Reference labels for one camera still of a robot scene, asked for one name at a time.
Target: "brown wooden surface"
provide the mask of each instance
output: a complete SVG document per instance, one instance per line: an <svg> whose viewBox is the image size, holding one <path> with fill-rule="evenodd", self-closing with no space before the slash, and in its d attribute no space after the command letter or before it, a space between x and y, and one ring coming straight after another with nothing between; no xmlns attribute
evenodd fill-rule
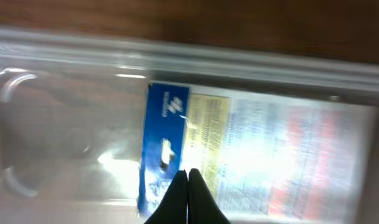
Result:
<svg viewBox="0 0 379 224"><path fill-rule="evenodd" d="M379 63L379 0L0 0L0 25Z"/></svg>

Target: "black pointed object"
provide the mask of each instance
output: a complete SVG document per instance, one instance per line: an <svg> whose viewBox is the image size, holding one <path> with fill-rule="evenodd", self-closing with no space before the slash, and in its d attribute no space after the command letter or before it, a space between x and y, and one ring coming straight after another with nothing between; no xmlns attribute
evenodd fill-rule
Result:
<svg viewBox="0 0 379 224"><path fill-rule="evenodd" d="M186 224L188 202L188 177L178 171L156 211L145 224Z"/></svg>
<svg viewBox="0 0 379 224"><path fill-rule="evenodd" d="M189 172L188 224L229 224L197 169Z"/></svg>

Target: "blue label section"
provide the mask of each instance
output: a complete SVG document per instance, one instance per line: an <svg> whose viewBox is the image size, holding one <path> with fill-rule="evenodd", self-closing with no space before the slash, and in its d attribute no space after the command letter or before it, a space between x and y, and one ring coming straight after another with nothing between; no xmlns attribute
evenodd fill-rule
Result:
<svg viewBox="0 0 379 224"><path fill-rule="evenodd" d="M148 216L159 205L179 170L189 88L153 84L147 100L140 171L138 210ZM164 154L163 143L170 147Z"/></svg>

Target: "dark brown background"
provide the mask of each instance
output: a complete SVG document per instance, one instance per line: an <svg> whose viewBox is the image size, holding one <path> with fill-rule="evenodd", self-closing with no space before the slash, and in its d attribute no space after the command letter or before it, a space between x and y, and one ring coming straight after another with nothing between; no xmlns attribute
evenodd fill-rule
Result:
<svg viewBox="0 0 379 224"><path fill-rule="evenodd" d="M379 0L0 0L0 25L379 63Z"/></svg>

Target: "yellow section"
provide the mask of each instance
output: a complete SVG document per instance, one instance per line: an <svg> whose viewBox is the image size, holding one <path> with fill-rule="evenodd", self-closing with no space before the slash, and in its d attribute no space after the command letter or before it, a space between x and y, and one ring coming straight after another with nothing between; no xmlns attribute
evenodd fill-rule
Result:
<svg viewBox="0 0 379 224"><path fill-rule="evenodd" d="M212 195L218 192L218 154L230 109L229 98L191 94L182 163L198 168Z"/></svg>

